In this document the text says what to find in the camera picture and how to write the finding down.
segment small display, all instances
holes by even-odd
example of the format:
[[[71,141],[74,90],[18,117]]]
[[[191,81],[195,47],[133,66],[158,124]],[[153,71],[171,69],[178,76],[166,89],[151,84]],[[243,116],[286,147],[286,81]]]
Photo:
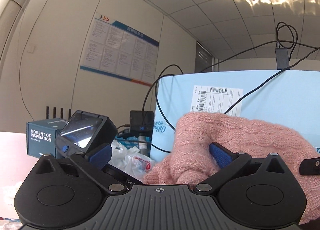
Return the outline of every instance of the small display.
[[[101,118],[75,113],[61,131],[60,137],[85,148],[101,123]]]

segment pink knit sweater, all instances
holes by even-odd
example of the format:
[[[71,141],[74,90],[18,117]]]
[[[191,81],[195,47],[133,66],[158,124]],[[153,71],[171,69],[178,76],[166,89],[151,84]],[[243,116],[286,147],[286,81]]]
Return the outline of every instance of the pink knit sweater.
[[[307,208],[300,224],[320,217],[320,176],[301,176],[304,159],[319,157],[298,132],[260,120],[230,117],[221,113],[191,112],[177,123],[172,153],[144,177],[144,184],[189,184],[199,182],[219,170],[209,153],[217,142],[230,151],[244,151],[255,158],[279,153],[303,188]]]

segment wall poster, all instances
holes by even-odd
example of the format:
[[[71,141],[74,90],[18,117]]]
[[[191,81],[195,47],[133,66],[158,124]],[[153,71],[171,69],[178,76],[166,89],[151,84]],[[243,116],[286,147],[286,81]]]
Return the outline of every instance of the wall poster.
[[[150,86],[154,81],[159,42],[96,13],[80,69]]]

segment dark teal box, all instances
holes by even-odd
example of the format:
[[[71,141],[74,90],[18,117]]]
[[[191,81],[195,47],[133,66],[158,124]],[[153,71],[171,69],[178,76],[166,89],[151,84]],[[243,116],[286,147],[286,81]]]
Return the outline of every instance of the dark teal box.
[[[51,153],[57,159],[63,158],[56,150],[54,140],[66,123],[60,118],[28,122],[27,154],[40,158],[45,153]]]

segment silver screw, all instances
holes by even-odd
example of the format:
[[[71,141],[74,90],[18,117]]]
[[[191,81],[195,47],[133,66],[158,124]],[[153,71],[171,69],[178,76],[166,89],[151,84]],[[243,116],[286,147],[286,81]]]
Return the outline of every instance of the silver screw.
[[[124,186],[121,184],[112,184],[109,186],[109,190],[113,192],[119,192],[124,189]]]
[[[212,189],[212,187],[209,184],[199,184],[197,185],[197,190],[202,191],[202,192],[206,192]]]

